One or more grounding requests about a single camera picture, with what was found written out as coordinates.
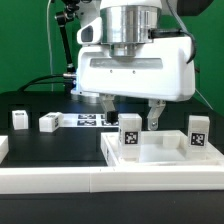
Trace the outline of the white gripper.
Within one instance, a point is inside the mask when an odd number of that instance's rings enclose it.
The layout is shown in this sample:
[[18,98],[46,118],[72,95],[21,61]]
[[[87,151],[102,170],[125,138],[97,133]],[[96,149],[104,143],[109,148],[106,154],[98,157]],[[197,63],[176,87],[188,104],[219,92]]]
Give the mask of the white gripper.
[[133,57],[112,57],[106,45],[87,46],[79,52],[78,83],[84,92],[101,93],[107,122],[118,121],[114,95],[154,99],[148,103],[147,120],[148,129],[157,130],[165,101],[185,101],[195,92],[190,53],[188,37],[139,44]]

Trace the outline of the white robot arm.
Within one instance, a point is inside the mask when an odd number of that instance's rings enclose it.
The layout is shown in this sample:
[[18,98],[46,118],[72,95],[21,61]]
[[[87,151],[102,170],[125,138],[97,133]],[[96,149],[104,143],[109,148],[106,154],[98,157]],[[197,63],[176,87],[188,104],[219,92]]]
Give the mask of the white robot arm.
[[82,48],[73,92],[99,101],[110,122],[118,120],[115,97],[147,99],[148,128],[157,129],[168,101],[186,101],[194,94],[196,55],[196,41],[186,26],[164,29],[159,18],[198,16],[213,1],[82,1],[77,33]]

